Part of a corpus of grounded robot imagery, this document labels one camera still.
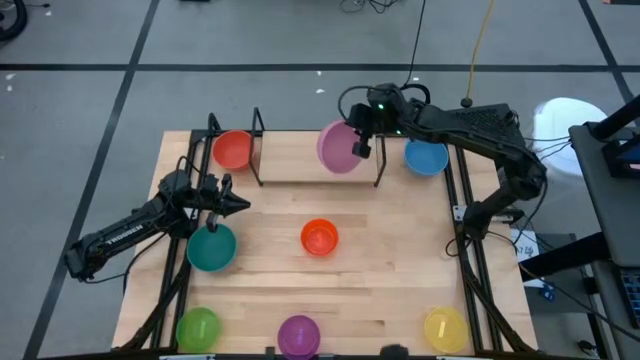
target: pink bowl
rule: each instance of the pink bowl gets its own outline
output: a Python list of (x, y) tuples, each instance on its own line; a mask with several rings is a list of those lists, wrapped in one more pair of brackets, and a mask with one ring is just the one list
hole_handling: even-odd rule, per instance
[(355, 169), (361, 159), (353, 155), (351, 149), (358, 140), (358, 135), (344, 120), (332, 122), (318, 136), (316, 151), (320, 162), (336, 174), (345, 174)]

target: wooden tabletop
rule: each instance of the wooden tabletop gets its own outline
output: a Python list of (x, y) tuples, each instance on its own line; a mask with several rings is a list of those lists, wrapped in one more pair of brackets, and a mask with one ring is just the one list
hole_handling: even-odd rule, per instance
[[(150, 196), (186, 154), (189, 135), (165, 132)], [(265, 347), (277, 346), (278, 328), (286, 318), (304, 314), (318, 323), (320, 353), (378, 354), (382, 346), (400, 343), (413, 355), (437, 354), (424, 337), (425, 316), (435, 307), (452, 306), (466, 318), (463, 281), (458, 260), (444, 252), (453, 238), (444, 175), (412, 175), (403, 149), (403, 139), (387, 139), (388, 165), (378, 188), (259, 187), (250, 171), (232, 174), (233, 191), (251, 201), (250, 209), (221, 221), (238, 239), (238, 256), (221, 273), (194, 269), (187, 297), (187, 309), (206, 306), (222, 320), (223, 334), (211, 352), (264, 353)], [(450, 154), (458, 200), (464, 203), (455, 151)], [(498, 187), (493, 162), (471, 153), (466, 158), (473, 194), (483, 199)], [(213, 159), (209, 170), (223, 174)], [(340, 236), (329, 258), (312, 258), (300, 244), (304, 224), (319, 217), (331, 220)], [(493, 224), (491, 230), (509, 236), (506, 225)], [(157, 303), (168, 246), (169, 241), (161, 241), (134, 265), (114, 346), (126, 342)], [(489, 235), (484, 247), (496, 305), (525, 342), (536, 347), (511, 245)], [(174, 308), (167, 311), (163, 345), (169, 342)], [(481, 305), (478, 313), (485, 348), (490, 348)], [(472, 352), (469, 344), (461, 354)]]

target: blue bowl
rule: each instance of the blue bowl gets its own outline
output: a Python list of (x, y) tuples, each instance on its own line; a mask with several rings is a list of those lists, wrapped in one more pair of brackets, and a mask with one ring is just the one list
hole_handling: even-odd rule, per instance
[(449, 151), (444, 144), (407, 141), (404, 162), (414, 173), (422, 176), (437, 175), (449, 163)]

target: red-orange bowl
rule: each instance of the red-orange bowl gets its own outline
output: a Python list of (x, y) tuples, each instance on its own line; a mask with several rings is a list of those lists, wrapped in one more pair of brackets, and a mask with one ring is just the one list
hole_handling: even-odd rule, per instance
[(249, 166), (251, 135), (242, 130), (231, 130), (220, 135), (213, 143), (213, 158), (227, 170), (243, 170)]
[(313, 219), (302, 228), (300, 241), (308, 253), (325, 256), (338, 245), (338, 229), (329, 220)]

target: bowl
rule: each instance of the bowl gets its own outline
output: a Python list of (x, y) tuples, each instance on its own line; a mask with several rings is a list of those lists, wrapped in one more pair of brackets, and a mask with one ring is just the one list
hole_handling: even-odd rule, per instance
[(404, 162), (411, 172), (422, 176), (439, 174), (449, 163), (449, 151), (444, 144), (407, 141)]
[(251, 135), (242, 130), (231, 130), (220, 135), (213, 143), (213, 158), (227, 170), (238, 171), (249, 166)]
[(280, 326), (278, 347), (289, 360), (311, 359), (320, 347), (320, 329), (307, 316), (292, 316)]
[(313, 219), (302, 228), (300, 241), (310, 254), (325, 256), (338, 245), (338, 230), (329, 220)]
[(434, 348), (445, 354), (462, 351), (469, 341), (466, 321), (451, 307), (433, 309), (424, 321), (424, 334)]
[(221, 325), (218, 316), (205, 307), (187, 311), (178, 321), (176, 340), (185, 352), (207, 352), (218, 340)]
[(345, 174), (355, 169), (360, 158), (353, 155), (353, 144), (359, 140), (344, 120), (327, 125), (318, 136), (316, 151), (322, 165), (335, 174)]
[(236, 257), (237, 245), (236, 237), (228, 227), (218, 224), (218, 230), (212, 233), (203, 226), (189, 238), (187, 258), (198, 270), (221, 271)]

